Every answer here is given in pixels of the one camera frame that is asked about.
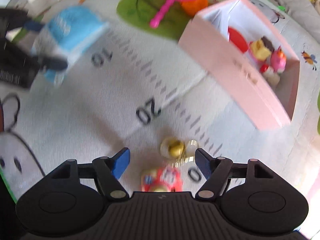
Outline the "blue wet wipes pack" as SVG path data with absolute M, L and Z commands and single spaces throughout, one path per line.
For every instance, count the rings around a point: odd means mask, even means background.
M 110 28 L 110 23 L 83 5 L 61 10 L 47 22 L 36 36 L 31 53 L 41 59 L 60 59 L 61 70 L 46 66 L 44 77 L 60 86 L 83 53 Z

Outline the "gold bell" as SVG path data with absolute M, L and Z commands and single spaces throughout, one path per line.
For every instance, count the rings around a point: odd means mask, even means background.
M 170 160 L 178 160 L 184 153 L 185 143 L 176 137 L 167 137 L 160 144 L 160 154 Z

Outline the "hello kitty camera toy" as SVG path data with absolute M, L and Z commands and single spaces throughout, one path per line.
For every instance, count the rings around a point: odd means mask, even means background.
M 143 192 L 181 192 L 183 188 L 180 171 L 171 166 L 144 170 L 140 184 Z

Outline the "red cap white bottle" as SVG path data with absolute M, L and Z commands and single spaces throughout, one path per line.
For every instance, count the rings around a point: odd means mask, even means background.
M 260 73 L 262 74 L 262 76 L 264 77 L 264 79 L 266 80 L 266 82 L 269 84 L 269 86 L 275 90 L 277 85 L 279 84 L 280 81 L 280 76 L 278 73 L 276 73 L 274 71 L 274 69 L 269 66 L 268 64 L 263 64 L 260 67 Z

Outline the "pink pig toy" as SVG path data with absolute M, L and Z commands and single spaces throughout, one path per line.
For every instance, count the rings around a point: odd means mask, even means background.
M 283 73 L 286 66 L 286 60 L 286 55 L 284 54 L 281 46 L 279 46 L 278 49 L 275 50 L 270 57 L 270 64 L 274 69 L 274 72 L 278 74 Z

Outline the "yellow pudding cup toy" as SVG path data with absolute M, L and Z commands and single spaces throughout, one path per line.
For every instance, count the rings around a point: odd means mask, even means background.
M 250 42 L 248 47 L 252 56 L 258 61 L 266 61 L 274 52 L 274 46 L 266 36 Z

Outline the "red round lid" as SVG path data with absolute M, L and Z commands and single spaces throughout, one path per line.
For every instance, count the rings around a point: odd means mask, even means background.
M 229 42 L 232 42 L 243 54 L 248 51 L 248 42 L 235 28 L 228 27 Z

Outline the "orange plastic toy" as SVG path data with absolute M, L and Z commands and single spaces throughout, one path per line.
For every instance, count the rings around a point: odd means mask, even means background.
M 208 7 L 208 0 L 192 0 L 192 1 L 182 1 L 181 7 L 183 11 L 190 17 L 194 17 L 199 11 Z

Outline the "white rectangular box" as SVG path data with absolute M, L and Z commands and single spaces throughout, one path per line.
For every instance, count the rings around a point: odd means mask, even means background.
M 236 27 L 234 9 L 217 9 L 204 17 L 225 39 L 229 40 L 229 28 Z

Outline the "pink cardboard box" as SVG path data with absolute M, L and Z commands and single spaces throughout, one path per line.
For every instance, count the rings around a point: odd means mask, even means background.
M 234 9 L 236 30 L 248 44 L 266 36 L 287 57 L 273 90 L 260 73 L 250 50 L 242 53 L 203 17 L 217 9 Z M 300 60 L 269 19 L 249 0 L 225 0 L 199 11 L 187 24 L 179 46 L 211 74 L 259 130 L 291 124 L 296 105 Z

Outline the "cartoon play mat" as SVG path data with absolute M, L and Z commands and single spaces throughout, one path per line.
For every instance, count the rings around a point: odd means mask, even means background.
M 267 0 L 249 0 L 300 60 L 291 124 L 259 130 L 216 79 L 178 44 L 194 17 L 165 0 L 64 0 L 44 15 L 83 5 L 110 28 L 60 86 L 36 75 L 29 89 L 1 81 L 1 201 L 9 239 L 319 239 L 319 43 Z M 178 160 L 160 154 L 167 137 L 185 143 Z M 119 179 L 129 199 L 98 192 L 92 161 L 130 150 Z M 195 151 L 233 162 L 227 191 L 197 200 L 206 179 Z M 181 192 L 143 192 L 144 170 L 180 171 Z

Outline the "grey sofa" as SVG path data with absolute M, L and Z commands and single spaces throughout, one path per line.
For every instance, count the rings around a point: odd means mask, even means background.
M 319 13 L 309 0 L 275 0 L 286 8 L 287 14 L 303 27 L 318 43 Z

